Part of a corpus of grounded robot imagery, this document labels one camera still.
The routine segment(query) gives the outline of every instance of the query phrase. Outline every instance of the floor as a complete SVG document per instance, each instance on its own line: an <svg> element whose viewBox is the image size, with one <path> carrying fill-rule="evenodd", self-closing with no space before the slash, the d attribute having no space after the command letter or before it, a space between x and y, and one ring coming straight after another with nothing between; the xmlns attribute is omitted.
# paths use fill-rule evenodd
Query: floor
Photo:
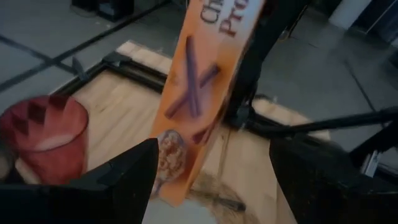
<svg viewBox="0 0 398 224"><path fill-rule="evenodd" d="M148 203L143 224L155 224L155 223L192 223L192 224L216 224L216 218L211 212L200 205L198 202L192 200L186 200L184 203L173 208L168 206L165 202L156 199L151 200Z"/></svg>
<svg viewBox="0 0 398 224"><path fill-rule="evenodd" d="M158 2L137 0L135 14ZM78 51L75 56L89 68L128 39L172 56L183 18L183 11L169 4ZM36 75L10 88L0 84L3 90L0 111L23 98L46 94L72 78L62 65L43 65L43 58L58 57L63 64L70 65L72 55L65 52L116 25L71 8L68 0L0 1L0 37L40 53L33 57L32 52L0 41L0 83L21 73L29 76L32 70L44 66ZM397 70L387 61L394 51L370 37L333 27L324 17L308 11L292 38L276 43L266 58L259 93L312 120L395 106L398 105ZM332 131L331 136L349 151L380 128L375 125ZM383 164L398 169L398 159L391 159L398 158L398 152L390 150L386 154L382 157Z"/></svg>

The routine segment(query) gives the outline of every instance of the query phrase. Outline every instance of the red plastic bowl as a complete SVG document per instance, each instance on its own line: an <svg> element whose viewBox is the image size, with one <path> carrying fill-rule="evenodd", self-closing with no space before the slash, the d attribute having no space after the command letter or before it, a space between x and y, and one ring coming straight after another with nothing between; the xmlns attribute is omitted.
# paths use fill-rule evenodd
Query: red plastic bowl
<svg viewBox="0 0 398 224"><path fill-rule="evenodd" d="M67 184L86 171L88 120L70 96L39 96L8 108L0 133L43 184Z"/></svg>

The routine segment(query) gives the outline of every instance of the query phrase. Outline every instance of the cereal bowl image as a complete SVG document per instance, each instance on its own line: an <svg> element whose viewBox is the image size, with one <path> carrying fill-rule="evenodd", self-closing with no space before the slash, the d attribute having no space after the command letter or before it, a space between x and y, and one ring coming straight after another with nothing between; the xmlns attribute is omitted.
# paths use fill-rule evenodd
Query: cereal bowl image
<svg viewBox="0 0 398 224"><path fill-rule="evenodd" d="M166 182L179 177L185 170L187 147L181 135L174 130L166 130L157 137L159 160L152 194L157 195Z"/></svg>

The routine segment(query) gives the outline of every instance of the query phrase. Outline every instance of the gray concrete floor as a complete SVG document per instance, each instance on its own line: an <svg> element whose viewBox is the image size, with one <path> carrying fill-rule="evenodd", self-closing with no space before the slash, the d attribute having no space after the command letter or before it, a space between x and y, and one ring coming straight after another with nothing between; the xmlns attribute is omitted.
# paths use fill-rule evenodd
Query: gray concrete floor
<svg viewBox="0 0 398 224"><path fill-rule="evenodd" d="M157 0L136 2L138 13ZM2 0L0 35L55 57L116 25L100 17L81 17L69 4L69 0ZM129 39L172 56L183 18L181 10L169 5L83 49L76 56L88 68ZM258 91L313 120L369 112L371 108L355 83L354 75L375 109L395 106L398 105L398 73L387 61L394 50L378 40L333 27L327 19L309 11L292 38L276 43L266 58ZM2 43L0 56L0 82L43 62ZM0 110L23 98L46 94L71 77L57 67L50 67L0 93ZM375 125L332 131L331 136L350 150L378 130L380 126ZM398 167L396 158L398 153L391 150L382 160Z"/></svg>

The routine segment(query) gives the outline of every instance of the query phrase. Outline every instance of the orange cereal box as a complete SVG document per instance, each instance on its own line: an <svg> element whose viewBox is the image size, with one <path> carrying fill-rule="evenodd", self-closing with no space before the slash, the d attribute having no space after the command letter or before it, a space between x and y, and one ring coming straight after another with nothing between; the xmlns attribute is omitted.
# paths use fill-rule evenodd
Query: orange cereal box
<svg viewBox="0 0 398 224"><path fill-rule="evenodd" d="M159 141L153 195L180 205L212 147L235 71L265 0L192 0L151 137Z"/></svg>

